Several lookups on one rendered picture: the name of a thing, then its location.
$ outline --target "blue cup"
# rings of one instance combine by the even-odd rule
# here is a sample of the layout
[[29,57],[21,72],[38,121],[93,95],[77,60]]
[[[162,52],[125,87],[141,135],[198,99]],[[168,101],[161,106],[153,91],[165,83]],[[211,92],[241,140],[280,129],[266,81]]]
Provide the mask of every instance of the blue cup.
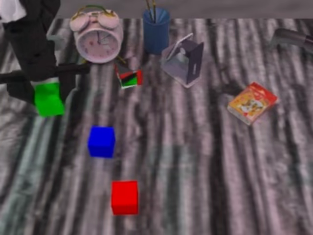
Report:
[[[152,17],[154,17],[152,8],[150,12]],[[160,55],[169,46],[170,13],[163,8],[156,7],[156,23],[151,20],[148,10],[143,12],[142,20],[145,51],[150,54]]]

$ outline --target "blue cube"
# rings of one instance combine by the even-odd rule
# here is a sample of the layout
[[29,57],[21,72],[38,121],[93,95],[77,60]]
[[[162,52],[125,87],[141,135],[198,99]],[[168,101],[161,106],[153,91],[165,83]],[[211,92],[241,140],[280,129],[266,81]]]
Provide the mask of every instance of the blue cube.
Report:
[[113,127],[93,126],[90,130],[88,150],[92,157],[113,158],[115,134]]

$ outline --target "wooden table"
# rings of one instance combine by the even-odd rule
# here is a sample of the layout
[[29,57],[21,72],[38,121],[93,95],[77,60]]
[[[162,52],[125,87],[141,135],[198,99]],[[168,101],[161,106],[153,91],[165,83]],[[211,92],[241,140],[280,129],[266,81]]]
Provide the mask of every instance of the wooden table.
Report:
[[[41,118],[0,87],[0,235],[311,235],[313,57],[270,50],[278,27],[311,21],[174,20],[171,42],[205,41],[201,80],[186,90],[142,50],[125,20],[122,55],[142,58],[144,85],[121,90],[112,64],[95,65],[63,117]],[[76,60],[68,20],[60,61]],[[1,33],[1,72],[17,68]],[[257,81],[279,97],[252,127],[226,110]],[[113,126],[115,157],[91,158],[92,125]],[[138,180],[140,214],[114,217],[112,180]]]

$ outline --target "clock face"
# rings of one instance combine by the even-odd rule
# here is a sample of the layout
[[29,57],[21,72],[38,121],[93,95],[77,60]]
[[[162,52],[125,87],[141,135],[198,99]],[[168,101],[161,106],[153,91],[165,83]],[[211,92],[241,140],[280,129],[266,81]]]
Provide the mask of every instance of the clock face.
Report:
[[79,47],[86,57],[101,60],[116,54],[118,42],[107,32],[91,31],[80,38]]

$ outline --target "pink alarm clock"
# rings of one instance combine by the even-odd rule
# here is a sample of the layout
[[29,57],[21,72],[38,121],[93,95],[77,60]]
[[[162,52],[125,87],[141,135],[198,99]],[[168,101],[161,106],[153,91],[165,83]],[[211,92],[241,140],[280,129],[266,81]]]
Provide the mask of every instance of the pink alarm clock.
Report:
[[[90,7],[101,11],[83,12]],[[87,61],[102,64],[119,54],[124,33],[115,12],[98,5],[87,5],[71,18],[69,26],[74,32],[78,53]]]

